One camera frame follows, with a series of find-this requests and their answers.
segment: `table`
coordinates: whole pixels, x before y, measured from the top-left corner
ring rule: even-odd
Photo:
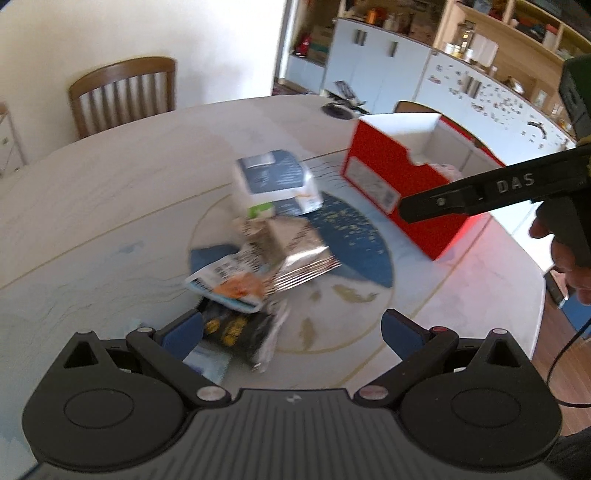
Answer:
[[[233,362],[227,389],[355,391],[400,361],[379,332],[392,306],[462,336],[507,328],[532,355],[545,288],[534,261],[486,214],[431,262],[338,175],[356,120],[324,115],[325,101],[279,96],[175,111],[93,135],[0,181],[0,478],[33,464],[22,408],[75,331],[117,338],[196,304],[181,285],[190,250],[239,242],[229,225],[231,161],[275,148],[307,161],[331,228],[360,233],[343,232],[347,269],[289,292],[268,371]],[[369,248],[368,262],[355,261],[358,248]]]

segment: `blue circle design on table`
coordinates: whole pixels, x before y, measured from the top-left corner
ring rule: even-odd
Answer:
[[[319,232],[333,255],[342,265],[333,275],[351,280],[373,281],[386,288],[394,284],[394,269],[382,235],[356,208],[330,193],[323,192],[324,203],[319,210],[304,215]],[[197,270],[229,254],[238,252],[235,245],[191,250],[191,271]]]

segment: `hand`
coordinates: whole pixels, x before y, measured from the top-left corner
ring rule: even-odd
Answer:
[[[539,219],[534,220],[530,227],[532,238],[544,238],[551,233]],[[550,254],[556,269],[565,273],[567,283],[577,290],[579,301],[584,305],[591,305],[591,268],[578,267],[571,249],[559,243],[556,238],[552,240]]]

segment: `open cardboard box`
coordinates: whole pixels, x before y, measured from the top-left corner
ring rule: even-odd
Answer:
[[[467,131],[437,113],[386,113],[359,119],[342,174],[435,260],[476,217],[454,214],[406,223],[398,213],[400,198],[503,166]]]

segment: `black cable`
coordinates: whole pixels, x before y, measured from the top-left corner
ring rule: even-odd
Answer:
[[[585,331],[591,326],[591,318],[589,320],[587,320],[587,323],[585,323],[585,325],[583,325],[579,331],[577,333],[574,334],[574,337],[572,337],[569,342],[564,346],[564,348],[560,351],[560,353],[558,353],[558,355],[556,355],[556,358],[554,359],[554,361],[552,362],[552,365],[550,367],[550,370],[548,370],[548,376],[546,377],[546,385],[548,386],[548,388],[550,388],[550,376],[552,375],[552,372],[554,371],[554,367],[556,367],[556,364],[558,363],[558,360],[560,360],[560,357],[563,356],[563,354],[566,352],[566,350],[568,350],[573,343],[575,343],[582,334],[585,333]],[[556,398],[556,401],[560,404],[563,405],[565,407],[571,407],[571,408],[591,408],[591,403],[570,403],[567,401],[563,401],[563,400],[559,400],[558,398]]]

